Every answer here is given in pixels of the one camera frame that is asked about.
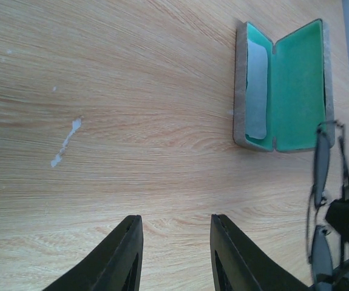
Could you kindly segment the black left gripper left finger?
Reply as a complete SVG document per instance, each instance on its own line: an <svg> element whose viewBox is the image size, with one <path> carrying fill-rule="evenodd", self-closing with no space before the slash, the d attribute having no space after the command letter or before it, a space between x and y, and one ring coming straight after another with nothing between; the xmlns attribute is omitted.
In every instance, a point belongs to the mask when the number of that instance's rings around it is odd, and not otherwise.
<svg viewBox="0 0 349 291"><path fill-rule="evenodd" d="M46 290L138 290L143 260L143 224L129 215L82 261Z"/></svg>

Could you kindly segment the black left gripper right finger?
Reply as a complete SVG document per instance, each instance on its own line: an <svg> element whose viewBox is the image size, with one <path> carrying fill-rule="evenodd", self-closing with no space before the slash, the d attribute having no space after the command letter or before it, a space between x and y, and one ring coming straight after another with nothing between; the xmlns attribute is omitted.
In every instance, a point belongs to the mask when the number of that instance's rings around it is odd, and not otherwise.
<svg viewBox="0 0 349 291"><path fill-rule="evenodd" d="M210 249L215 290L308 290L226 215L211 216Z"/></svg>

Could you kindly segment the black sunglasses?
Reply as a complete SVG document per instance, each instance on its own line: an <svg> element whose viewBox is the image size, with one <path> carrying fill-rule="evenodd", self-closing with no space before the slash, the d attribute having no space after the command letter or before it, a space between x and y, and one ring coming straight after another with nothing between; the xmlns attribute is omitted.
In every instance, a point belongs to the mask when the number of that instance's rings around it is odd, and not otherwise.
<svg viewBox="0 0 349 291"><path fill-rule="evenodd" d="M325 186L330 167L331 141L326 128L331 126L341 130L341 135L337 139L342 163L341 200L349 201L349 166L345 155L345 124L338 120L324 121L318 124L316 128L313 185L308 201L305 231L307 261L311 266L314 290L333 290L337 277L333 272L331 251L326 239L326 236L330 234L327 226L315 224L313 237L310 238L311 208L314 207L314 216L317 217L320 208L326 206L328 202Z"/></svg>

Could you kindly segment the grey leather glasses case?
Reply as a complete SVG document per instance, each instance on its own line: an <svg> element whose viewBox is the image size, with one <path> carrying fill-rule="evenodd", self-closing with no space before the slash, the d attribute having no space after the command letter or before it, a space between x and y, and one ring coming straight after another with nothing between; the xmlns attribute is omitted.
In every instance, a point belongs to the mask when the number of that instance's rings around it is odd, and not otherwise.
<svg viewBox="0 0 349 291"><path fill-rule="evenodd" d="M268 54L267 135L250 138L245 132L248 41ZM330 34L317 18L272 41L251 22L239 22L235 37L232 137L260 152L306 152L314 149L315 129L334 118Z"/></svg>

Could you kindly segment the blue cleaning cloth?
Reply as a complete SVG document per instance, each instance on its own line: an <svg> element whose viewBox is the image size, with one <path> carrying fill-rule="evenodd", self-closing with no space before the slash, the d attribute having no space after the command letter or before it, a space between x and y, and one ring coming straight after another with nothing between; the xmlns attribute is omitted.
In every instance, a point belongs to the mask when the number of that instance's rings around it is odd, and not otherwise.
<svg viewBox="0 0 349 291"><path fill-rule="evenodd" d="M247 52L245 132L250 138L264 139L267 135L268 54L263 46L252 41L248 41Z"/></svg>

